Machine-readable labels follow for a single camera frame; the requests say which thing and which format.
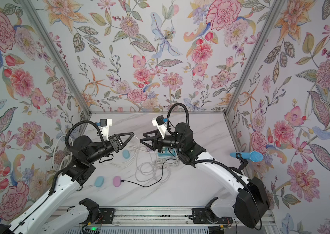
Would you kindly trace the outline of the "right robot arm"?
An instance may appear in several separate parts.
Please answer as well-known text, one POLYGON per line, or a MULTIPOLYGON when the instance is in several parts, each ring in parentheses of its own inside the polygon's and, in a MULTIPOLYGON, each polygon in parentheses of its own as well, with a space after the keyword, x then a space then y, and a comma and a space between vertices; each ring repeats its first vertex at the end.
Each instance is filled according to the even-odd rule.
POLYGON ((251 229, 262 224, 262 217, 270 208, 264 184, 215 160, 194 140, 193 131, 186 123, 179 123, 173 134, 168 134, 166 126, 161 125, 157 130, 144 133, 140 142, 152 151, 176 150, 183 164, 207 173, 228 191, 226 198, 213 198, 205 206, 209 219, 235 218, 251 229))

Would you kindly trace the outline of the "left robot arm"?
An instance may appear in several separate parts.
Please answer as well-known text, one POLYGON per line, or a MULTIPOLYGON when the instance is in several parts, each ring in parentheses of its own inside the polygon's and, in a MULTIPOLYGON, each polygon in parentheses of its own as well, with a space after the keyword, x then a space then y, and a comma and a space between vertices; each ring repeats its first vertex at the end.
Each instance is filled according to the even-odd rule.
POLYGON ((23 215, 8 225, 0 224, 0 234, 62 233, 75 224, 99 220, 99 205, 91 199, 82 199, 63 217, 55 219, 55 224, 47 222, 58 207, 88 181, 96 169, 94 162, 120 152, 134 135, 133 132, 114 134, 107 140, 100 136, 99 142, 80 136, 72 144, 69 143, 69 135, 66 135, 65 144, 72 153, 72 161, 56 173, 49 191, 23 215))

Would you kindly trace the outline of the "teal earbud case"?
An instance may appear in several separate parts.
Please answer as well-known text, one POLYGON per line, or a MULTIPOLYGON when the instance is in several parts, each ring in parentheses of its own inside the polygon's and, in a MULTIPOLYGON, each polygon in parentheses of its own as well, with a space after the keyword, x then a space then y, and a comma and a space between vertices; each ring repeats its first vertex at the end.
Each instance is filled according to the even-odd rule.
POLYGON ((104 177, 103 176, 98 176, 94 182, 94 186, 97 188, 102 187, 104 184, 104 177))
POLYGON ((130 152, 128 150, 123 150, 123 157, 128 160, 130 158, 130 152))

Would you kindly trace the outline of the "pink earbud case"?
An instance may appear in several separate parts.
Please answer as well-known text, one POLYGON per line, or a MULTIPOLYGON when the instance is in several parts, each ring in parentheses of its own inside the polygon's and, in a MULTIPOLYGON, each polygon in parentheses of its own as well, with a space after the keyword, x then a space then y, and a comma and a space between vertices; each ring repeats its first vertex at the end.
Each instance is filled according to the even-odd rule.
POLYGON ((121 184, 122 184, 122 179, 121 179, 121 177, 120 177, 120 176, 115 176, 115 177, 113 178, 113 185, 114 185, 115 187, 120 187, 121 184))

